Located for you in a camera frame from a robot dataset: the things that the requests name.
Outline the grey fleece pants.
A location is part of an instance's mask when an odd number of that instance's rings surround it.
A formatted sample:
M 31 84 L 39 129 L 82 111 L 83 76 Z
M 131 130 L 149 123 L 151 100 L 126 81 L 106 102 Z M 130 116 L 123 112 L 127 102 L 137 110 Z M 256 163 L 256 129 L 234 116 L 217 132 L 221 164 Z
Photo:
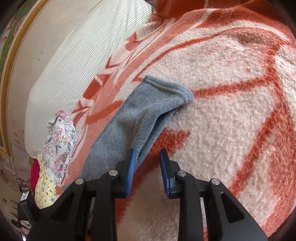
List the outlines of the grey fleece pants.
M 134 89 L 124 90 L 122 99 L 110 104 L 97 99 L 84 110 L 78 105 L 71 115 L 78 145 L 62 189 L 76 178 L 100 178 L 115 169 L 130 149 L 135 150 L 138 168 L 175 112 L 193 99 L 187 87 L 147 75 Z

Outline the yellow cartoon print pillow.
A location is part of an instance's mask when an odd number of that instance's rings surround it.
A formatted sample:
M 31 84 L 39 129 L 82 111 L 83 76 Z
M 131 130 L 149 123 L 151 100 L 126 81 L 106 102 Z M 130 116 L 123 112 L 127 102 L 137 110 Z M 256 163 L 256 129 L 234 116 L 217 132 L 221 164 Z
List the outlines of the yellow cartoon print pillow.
M 48 174 L 41 154 L 37 156 L 37 161 L 40 167 L 40 171 L 37 185 L 35 187 L 35 203 L 38 208 L 43 209 L 51 206 L 57 200 L 57 185 Z

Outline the red plush pillow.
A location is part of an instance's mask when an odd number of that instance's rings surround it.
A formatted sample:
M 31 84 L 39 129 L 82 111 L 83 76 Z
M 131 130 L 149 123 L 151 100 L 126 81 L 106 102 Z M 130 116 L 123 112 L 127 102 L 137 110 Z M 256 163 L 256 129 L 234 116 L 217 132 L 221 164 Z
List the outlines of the red plush pillow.
M 30 170 L 30 186 L 32 189 L 36 188 L 40 173 L 40 165 L 37 159 L 33 159 L 33 164 Z

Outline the floral ruffled pillow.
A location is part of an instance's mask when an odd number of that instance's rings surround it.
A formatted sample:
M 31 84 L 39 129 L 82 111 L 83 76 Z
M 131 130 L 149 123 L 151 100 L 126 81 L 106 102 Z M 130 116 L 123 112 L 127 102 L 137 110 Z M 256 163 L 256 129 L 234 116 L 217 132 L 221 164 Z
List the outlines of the floral ruffled pillow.
M 48 132 L 42 152 L 46 171 L 56 185 L 61 185 L 66 168 L 74 154 L 78 133 L 70 116 L 63 111 L 56 113 L 48 123 Z

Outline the orange white patterned blanket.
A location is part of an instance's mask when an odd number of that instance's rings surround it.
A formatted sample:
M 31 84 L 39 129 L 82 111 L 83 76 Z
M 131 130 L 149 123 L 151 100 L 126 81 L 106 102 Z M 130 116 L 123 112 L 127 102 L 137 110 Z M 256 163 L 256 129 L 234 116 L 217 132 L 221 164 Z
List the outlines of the orange white patterned blanket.
M 119 240 L 176 240 L 159 151 L 198 179 L 218 178 L 275 237 L 295 210 L 295 38 L 268 1 L 159 1 L 95 73 L 71 113 L 79 141 L 62 187 L 146 75 L 177 82 L 179 109 L 116 202 Z

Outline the gold framed picture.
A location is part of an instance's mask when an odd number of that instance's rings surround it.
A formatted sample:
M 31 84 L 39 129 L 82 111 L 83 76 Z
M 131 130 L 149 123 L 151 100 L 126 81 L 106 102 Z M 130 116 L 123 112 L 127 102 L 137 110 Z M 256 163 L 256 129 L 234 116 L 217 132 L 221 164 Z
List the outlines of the gold framed picture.
M 33 22 L 48 1 L 25 1 L 15 11 L 1 33 L 1 154 L 11 156 L 8 136 L 8 95 L 16 57 Z

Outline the white striped headboard cushion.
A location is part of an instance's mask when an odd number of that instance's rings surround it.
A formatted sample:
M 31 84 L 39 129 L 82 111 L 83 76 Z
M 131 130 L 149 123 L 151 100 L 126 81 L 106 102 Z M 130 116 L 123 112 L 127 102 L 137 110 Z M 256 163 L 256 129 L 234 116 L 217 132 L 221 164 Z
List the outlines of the white striped headboard cushion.
M 146 1 L 101 1 L 69 33 L 30 90 L 25 115 L 25 149 L 43 150 L 47 125 L 57 111 L 70 114 L 111 53 L 153 12 Z

